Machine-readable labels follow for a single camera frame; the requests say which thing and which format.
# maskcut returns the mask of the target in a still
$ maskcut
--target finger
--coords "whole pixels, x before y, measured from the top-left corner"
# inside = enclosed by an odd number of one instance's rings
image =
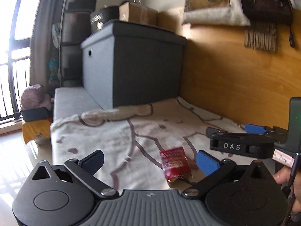
[[[284,167],[273,175],[276,183],[283,184],[290,179],[290,168]]]
[[[300,212],[301,211],[301,204],[300,202],[296,199],[294,202],[294,205],[292,207],[292,212]]]

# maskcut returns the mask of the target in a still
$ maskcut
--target floor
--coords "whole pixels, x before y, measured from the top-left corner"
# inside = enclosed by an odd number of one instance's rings
[[[51,145],[25,145],[21,132],[0,136],[0,226],[18,226],[11,205],[40,160],[52,162]]]

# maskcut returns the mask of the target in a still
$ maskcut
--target gray curtain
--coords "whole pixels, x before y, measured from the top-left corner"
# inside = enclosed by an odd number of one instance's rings
[[[47,90],[47,63],[52,47],[52,24],[61,20],[64,0],[40,0],[33,36],[30,41],[30,85],[40,84]]]

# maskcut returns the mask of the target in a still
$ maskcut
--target red snack bag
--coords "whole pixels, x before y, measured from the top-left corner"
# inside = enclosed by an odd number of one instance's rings
[[[183,147],[160,152],[165,178],[174,182],[178,178],[191,179],[191,169],[188,164]]]

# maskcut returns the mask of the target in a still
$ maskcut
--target white blanket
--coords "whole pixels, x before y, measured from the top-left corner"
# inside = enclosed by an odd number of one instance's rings
[[[120,107],[111,111],[93,110],[60,119],[51,125],[53,164],[71,158],[82,159],[97,149],[104,153],[104,165],[95,177],[117,189],[169,189],[162,170],[160,150],[183,146],[194,160],[199,150],[216,158],[230,158],[250,164],[253,158],[209,149],[207,127],[244,132],[233,121],[185,102],[169,99],[150,105]],[[274,163],[264,161],[270,171]],[[193,169],[194,182],[204,178]],[[190,185],[176,182],[183,190]]]

